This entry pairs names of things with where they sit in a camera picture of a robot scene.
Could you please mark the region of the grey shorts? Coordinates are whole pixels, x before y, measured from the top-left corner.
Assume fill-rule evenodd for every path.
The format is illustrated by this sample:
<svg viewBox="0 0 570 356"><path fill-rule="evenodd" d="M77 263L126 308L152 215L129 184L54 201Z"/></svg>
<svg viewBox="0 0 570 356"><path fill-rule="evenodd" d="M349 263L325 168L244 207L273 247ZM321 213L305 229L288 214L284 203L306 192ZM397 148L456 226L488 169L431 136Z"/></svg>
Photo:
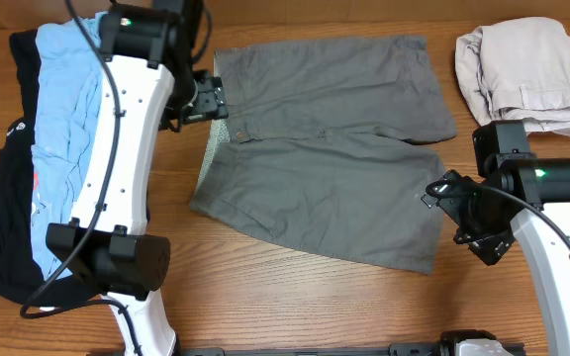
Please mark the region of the grey shorts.
<svg viewBox="0 0 570 356"><path fill-rule="evenodd" d="M385 268L433 270L424 204L456 136L421 36L220 50L230 115L212 127L193 211L250 237Z"/></svg>

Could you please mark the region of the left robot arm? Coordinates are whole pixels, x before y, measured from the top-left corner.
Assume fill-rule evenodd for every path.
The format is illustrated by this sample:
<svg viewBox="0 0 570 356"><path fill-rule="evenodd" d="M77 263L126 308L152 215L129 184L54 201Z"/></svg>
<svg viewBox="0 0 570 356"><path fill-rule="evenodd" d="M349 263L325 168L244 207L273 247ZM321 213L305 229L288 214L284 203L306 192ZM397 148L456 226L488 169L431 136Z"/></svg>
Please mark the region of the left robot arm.
<svg viewBox="0 0 570 356"><path fill-rule="evenodd" d="M196 68L212 17L201 1L116 3L93 52L103 70L91 160L66 223L47 247L112 311L128 355L181 351L161 296L170 242L146 231L147 185L157 134L228 116L222 80Z"/></svg>

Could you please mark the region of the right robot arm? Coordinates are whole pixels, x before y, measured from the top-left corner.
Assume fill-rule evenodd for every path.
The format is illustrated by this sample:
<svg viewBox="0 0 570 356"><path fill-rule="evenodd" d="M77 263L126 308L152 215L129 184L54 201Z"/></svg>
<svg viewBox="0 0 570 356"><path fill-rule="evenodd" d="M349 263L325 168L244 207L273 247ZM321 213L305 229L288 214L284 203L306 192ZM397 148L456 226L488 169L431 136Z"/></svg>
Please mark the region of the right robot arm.
<svg viewBox="0 0 570 356"><path fill-rule="evenodd" d="M570 355L570 158L539 158L520 122L473 135L481 182L455 170L427 185L428 207L457 225L453 240L487 265L522 248L552 355Z"/></svg>

